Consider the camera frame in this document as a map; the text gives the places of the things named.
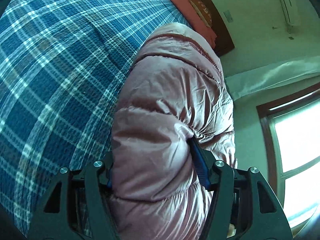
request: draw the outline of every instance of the orange cushion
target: orange cushion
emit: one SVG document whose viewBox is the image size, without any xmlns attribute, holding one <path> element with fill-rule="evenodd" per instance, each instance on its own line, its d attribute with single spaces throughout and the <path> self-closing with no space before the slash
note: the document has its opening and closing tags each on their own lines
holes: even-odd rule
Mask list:
<svg viewBox="0 0 320 240">
<path fill-rule="evenodd" d="M 207 7 L 200 0 L 190 0 L 191 5 L 196 10 L 197 14 L 203 20 L 204 24 L 212 27 L 211 14 Z"/>
<path fill-rule="evenodd" d="M 214 31 L 208 27 L 204 21 L 201 20 L 196 10 L 193 8 L 190 0 L 171 0 L 171 2 L 176 6 L 176 8 L 181 12 L 185 19 L 189 22 L 191 27 L 203 36 L 210 46 L 214 49 L 215 39 L 217 35 Z"/>
</svg>

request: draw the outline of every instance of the metal screw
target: metal screw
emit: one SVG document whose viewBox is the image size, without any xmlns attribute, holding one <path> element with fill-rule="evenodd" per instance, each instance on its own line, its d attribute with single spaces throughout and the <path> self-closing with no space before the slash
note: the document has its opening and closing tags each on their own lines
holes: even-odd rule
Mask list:
<svg viewBox="0 0 320 240">
<path fill-rule="evenodd" d="M 224 162 L 223 161 L 216 161 L 216 165 L 218 167 L 223 167 L 224 166 Z"/>
<path fill-rule="evenodd" d="M 258 172 L 259 172 L 259 170 L 258 170 L 256 167 L 251 167 L 251 168 L 250 168 L 250 171 L 251 171 L 252 173 L 258 173 Z"/>
<path fill-rule="evenodd" d="M 95 167 L 101 167 L 101 166 L 102 166 L 102 161 L 96 161 L 96 162 L 94 162 L 93 166 L 95 166 Z"/>
<path fill-rule="evenodd" d="M 67 167 L 63 167 L 63 168 L 60 169 L 60 173 L 61 174 L 65 174 L 67 172 L 68 172 L 68 168 Z"/>
</svg>

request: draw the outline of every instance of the window frame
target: window frame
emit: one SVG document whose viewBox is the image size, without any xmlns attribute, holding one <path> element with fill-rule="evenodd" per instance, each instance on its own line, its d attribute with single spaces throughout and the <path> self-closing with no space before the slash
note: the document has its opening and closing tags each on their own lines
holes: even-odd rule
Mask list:
<svg viewBox="0 0 320 240">
<path fill-rule="evenodd" d="M 277 100 L 259 105 L 256 107 L 262 133 L 264 137 L 267 162 L 268 162 L 268 182 L 277 195 L 281 205 L 284 205 L 285 180 L 300 172 L 312 167 L 319 162 L 320 157 L 290 171 L 283 172 L 281 154 L 276 135 L 273 118 L 284 113 L 290 112 L 292 109 L 305 106 L 320 98 L 320 82 L 303 89 L 297 93 L 279 98 Z M 293 232 L 298 232 L 308 220 L 300 225 L 291 228 Z"/>
</svg>

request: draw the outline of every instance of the plaid pattern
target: plaid pattern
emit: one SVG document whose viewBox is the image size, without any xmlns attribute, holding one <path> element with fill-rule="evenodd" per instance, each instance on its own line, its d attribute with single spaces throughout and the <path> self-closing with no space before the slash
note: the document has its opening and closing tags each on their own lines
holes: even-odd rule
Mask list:
<svg viewBox="0 0 320 240">
<path fill-rule="evenodd" d="M 26 235 L 60 167 L 110 150 L 114 106 L 170 0 L 12 0 L 0 19 L 0 202 Z"/>
</svg>

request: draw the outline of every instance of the air conditioner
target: air conditioner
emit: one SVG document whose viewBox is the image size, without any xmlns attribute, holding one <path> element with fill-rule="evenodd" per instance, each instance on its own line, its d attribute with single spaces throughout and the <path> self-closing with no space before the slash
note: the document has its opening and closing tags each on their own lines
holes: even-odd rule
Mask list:
<svg viewBox="0 0 320 240">
<path fill-rule="evenodd" d="M 292 26 L 300 25 L 300 16 L 298 13 L 298 8 L 296 4 L 296 0 L 280 0 L 285 16 L 285 20 L 288 24 L 288 30 L 292 28 Z"/>
</svg>

